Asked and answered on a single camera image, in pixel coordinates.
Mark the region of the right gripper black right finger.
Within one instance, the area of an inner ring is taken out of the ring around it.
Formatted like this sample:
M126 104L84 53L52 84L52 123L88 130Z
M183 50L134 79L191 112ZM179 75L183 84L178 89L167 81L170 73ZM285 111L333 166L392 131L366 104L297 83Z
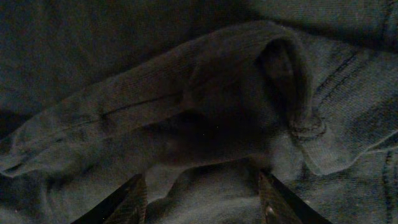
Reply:
M331 224L267 170L260 170L258 191L262 223Z

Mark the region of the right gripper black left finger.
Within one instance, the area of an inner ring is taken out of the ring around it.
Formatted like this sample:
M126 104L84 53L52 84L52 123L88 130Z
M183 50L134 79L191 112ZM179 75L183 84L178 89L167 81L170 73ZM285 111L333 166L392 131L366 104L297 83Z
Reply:
M137 174L72 224L144 224L147 185Z

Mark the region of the dark green cloth garment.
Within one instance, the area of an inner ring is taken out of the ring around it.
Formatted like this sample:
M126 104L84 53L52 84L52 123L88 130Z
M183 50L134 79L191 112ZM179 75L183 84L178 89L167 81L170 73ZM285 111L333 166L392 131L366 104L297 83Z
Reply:
M1 2L2 223L262 223L260 170L397 222L396 1Z

